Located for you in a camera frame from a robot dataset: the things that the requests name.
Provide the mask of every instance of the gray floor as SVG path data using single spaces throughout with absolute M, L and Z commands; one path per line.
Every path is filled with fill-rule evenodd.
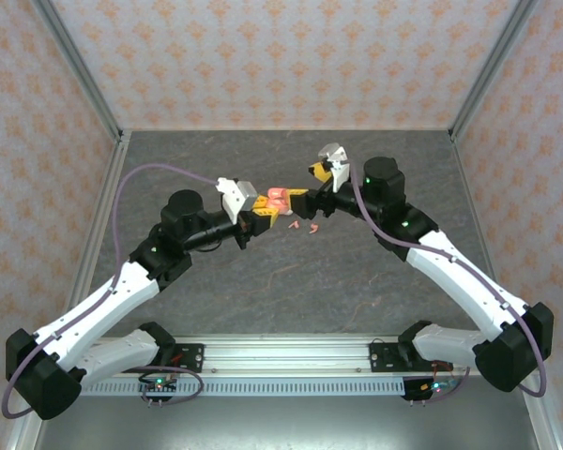
M 467 383 L 425 408 L 399 397 L 198 397 L 160 410 L 138 398 L 80 397 L 44 424 L 36 448 L 538 449 L 519 390 Z
M 307 172 L 317 152 L 338 142 L 359 165 L 374 156 L 397 159 L 407 199 L 431 216 L 457 247 L 486 270 L 464 185 L 444 131 L 183 131 L 133 132 L 123 173 L 146 162 L 167 162 L 210 178 L 237 177 L 259 191 L 317 188 Z M 176 190 L 194 188 L 209 211 L 219 209 L 213 187 L 152 170 L 130 181 L 119 223 L 127 253 L 160 220 Z M 471 327 L 467 316 L 429 279 L 384 251 L 366 224 L 338 212 L 289 230 L 282 217 L 245 251 L 226 241 L 213 253 L 195 254 L 176 284 L 138 307 L 110 332 L 127 334 L 157 321 L 174 335 L 196 333 L 400 334 L 420 319 Z M 106 233 L 93 287 L 114 268 Z

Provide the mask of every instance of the patterned wallpaper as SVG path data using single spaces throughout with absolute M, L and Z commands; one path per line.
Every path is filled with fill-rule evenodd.
M 1 0 L 0 398 L 8 335 L 62 313 L 112 148 L 32 3 Z
M 516 0 L 55 0 L 123 128 L 448 128 Z
M 563 400 L 563 0 L 541 1 L 520 40 L 458 144 L 500 280 L 555 313 Z

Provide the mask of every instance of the white plastic part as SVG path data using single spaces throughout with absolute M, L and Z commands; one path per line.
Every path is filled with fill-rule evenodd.
M 449 241 L 443 232 L 428 232 L 420 240 L 425 246 L 440 248 L 469 264 L 493 286 L 517 313 L 524 315 L 526 303 L 489 279 Z M 493 341 L 502 333 L 502 323 L 514 323 L 515 318 L 500 306 L 494 296 L 459 264 L 435 253 L 411 248 L 406 261 L 440 286 L 476 323 L 481 333 Z
M 331 176 L 333 178 L 332 190 L 338 192 L 340 186 L 348 181 L 350 177 L 350 164 L 345 162 L 348 159 L 344 147 L 338 143 L 329 143 L 321 151 L 320 158 L 327 158 L 331 164 Z
M 234 225 L 240 211 L 250 211 L 258 196 L 256 190 L 248 181 L 235 182 L 227 178 L 217 179 L 217 191 L 223 194 L 223 210 Z
M 475 368 L 473 348 L 484 340 L 486 337 L 479 331 L 454 330 L 433 323 L 415 335 L 413 345 L 419 355 L 428 361 L 448 361 Z
M 92 347 L 76 365 L 86 371 L 82 387 L 86 388 L 130 368 L 147 366 L 158 351 L 159 346 L 154 338 L 142 330 Z
M 71 370 L 90 346 L 113 325 L 123 319 L 130 311 L 159 293 L 156 280 L 147 278 L 148 272 L 136 262 L 125 262 L 121 277 L 113 293 L 96 311 L 72 326 L 58 340 L 48 344 L 47 354 L 58 354 L 58 365 L 65 371 Z M 37 330 L 36 342 L 42 342 L 66 323 L 88 310 L 110 288 L 112 278 L 95 290 L 77 307 L 60 319 Z

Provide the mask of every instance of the orange floral pattern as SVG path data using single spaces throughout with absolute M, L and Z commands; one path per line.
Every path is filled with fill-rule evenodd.
M 0 397 L 8 335 L 63 311 L 112 148 L 32 2 L 0 0 Z
M 563 0 L 540 2 L 458 144 L 501 281 L 555 313 L 563 422 Z
M 54 3 L 123 128 L 184 129 L 448 128 L 517 2 Z

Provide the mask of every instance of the wall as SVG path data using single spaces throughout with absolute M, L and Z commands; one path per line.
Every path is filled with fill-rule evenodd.
M 124 128 L 443 128 L 515 0 L 55 0 Z
M 563 399 L 563 0 L 540 2 L 458 146 L 500 280 L 555 313 Z
M 63 311 L 112 148 L 32 3 L 0 1 L 0 398 L 8 335 Z

